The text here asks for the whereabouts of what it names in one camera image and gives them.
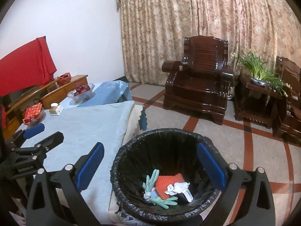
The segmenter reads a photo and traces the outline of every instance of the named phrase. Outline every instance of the floor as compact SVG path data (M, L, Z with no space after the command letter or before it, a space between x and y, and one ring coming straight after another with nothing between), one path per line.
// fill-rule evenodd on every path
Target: floor
M210 120L163 109L164 87L130 82L136 104L144 105L147 130L183 128L209 137L227 162L244 170L263 167L273 192L276 226L281 226L301 197L301 147L275 139L272 130L249 121L236 121L233 102L228 101L222 126ZM238 194L226 224L233 222L243 198ZM201 215L207 216L211 205Z

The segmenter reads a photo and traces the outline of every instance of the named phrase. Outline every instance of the baseboard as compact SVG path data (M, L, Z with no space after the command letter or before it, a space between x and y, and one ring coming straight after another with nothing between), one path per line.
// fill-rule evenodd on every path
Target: baseboard
M129 81L127 80L127 78L125 76L122 76L114 81L123 81L123 82L129 83Z

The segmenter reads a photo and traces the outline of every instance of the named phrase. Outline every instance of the white wall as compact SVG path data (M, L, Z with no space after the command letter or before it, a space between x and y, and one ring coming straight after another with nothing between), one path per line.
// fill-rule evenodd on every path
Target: white wall
M16 0L0 24L0 58L44 35L55 76L88 74L90 83L124 76L116 0Z

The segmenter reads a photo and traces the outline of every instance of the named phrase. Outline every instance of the black trash bag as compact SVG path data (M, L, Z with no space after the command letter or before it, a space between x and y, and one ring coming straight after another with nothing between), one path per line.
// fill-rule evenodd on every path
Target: black trash bag
M219 190L210 182L197 158L197 145L203 136L182 129L163 128L145 132L122 146L113 162L111 183L122 209L149 223L184 221L200 214L216 199ZM143 182L154 169L159 175L181 173L194 197L188 203L164 209L143 199Z

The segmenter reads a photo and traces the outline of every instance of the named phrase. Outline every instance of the floral curtain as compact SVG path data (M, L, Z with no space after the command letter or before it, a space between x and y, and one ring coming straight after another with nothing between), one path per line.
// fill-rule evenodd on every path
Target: floral curtain
M215 36L233 53L258 51L269 66L276 56L301 66L301 25L285 0L117 0L121 14L125 75L165 84L165 60L181 60L184 37Z

